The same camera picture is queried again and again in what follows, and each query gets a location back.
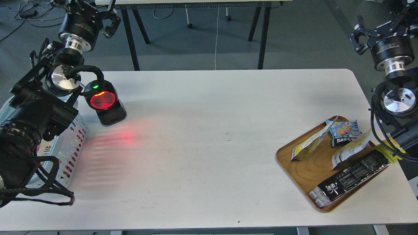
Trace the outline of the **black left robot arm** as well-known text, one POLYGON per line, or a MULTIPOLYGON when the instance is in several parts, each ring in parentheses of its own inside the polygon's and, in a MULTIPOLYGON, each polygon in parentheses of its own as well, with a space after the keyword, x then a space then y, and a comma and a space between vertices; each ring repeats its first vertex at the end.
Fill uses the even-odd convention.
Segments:
POLYGON ((40 52, 31 52, 31 70, 10 90, 14 111, 1 123, 1 207, 12 201, 34 201, 41 194, 58 194, 74 203, 74 193, 58 182, 59 160, 37 156, 42 140, 61 135, 79 114, 74 107, 79 96, 96 111, 100 123, 110 126, 124 120, 127 111, 114 86, 96 66, 85 65, 84 52, 94 49, 99 32, 107 38, 121 19, 115 1, 106 11, 84 0, 53 0, 65 9, 59 41, 45 39, 40 52))

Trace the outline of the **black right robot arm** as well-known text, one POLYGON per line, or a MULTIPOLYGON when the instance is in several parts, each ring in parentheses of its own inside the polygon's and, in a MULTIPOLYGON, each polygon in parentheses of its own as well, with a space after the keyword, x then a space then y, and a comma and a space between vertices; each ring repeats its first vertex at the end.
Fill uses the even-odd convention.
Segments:
POLYGON ((381 132, 382 123, 392 126, 390 135, 384 134, 387 143, 379 142, 393 156, 411 162, 417 162, 417 76, 409 73, 406 66, 414 61, 409 18, 415 16, 416 0, 403 1, 403 7, 394 20, 367 29, 363 18, 349 39, 358 55, 370 50, 374 69, 383 71, 382 83, 372 91, 371 127, 375 134, 374 122, 381 132))

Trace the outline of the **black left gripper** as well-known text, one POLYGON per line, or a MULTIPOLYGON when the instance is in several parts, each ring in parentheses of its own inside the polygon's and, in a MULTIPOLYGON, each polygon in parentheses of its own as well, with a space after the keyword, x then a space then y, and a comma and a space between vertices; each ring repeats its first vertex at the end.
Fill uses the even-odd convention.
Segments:
MULTIPOLYGON (((111 38, 116 33, 121 18, 115 9, 116 0, 111 0, 106 11, 102 12, 102 20, 109 19, 111 24, 103 29, 103 35, 111 38)), ((100 14, 95 6, 83 0, 71 0, 67 5, 66 16, 61 25, 58 37, 62 42, 76 39, 83 47, 84 52, 94 49, 98 34, 103 28, 100 14)))

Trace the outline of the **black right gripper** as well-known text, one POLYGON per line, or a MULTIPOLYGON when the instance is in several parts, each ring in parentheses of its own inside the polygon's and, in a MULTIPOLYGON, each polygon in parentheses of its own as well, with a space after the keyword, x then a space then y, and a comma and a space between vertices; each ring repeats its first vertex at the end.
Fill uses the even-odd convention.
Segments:
POLYGON ((370 49, 374 69, 385 71, 388 59, 395 58, 409 65, 415 59, 411 46, 409 32, 417 33, 418 30, 418 6, 417 0, 394 0, 393 13, 398 15, 406 5, 410 5, 404 21, 406 25, 380 25, 374 30, 364 26, 364 19, 357 15, 357 25, 350 34, 349 39, 354 51, 358 55, 364 54, 370 49))

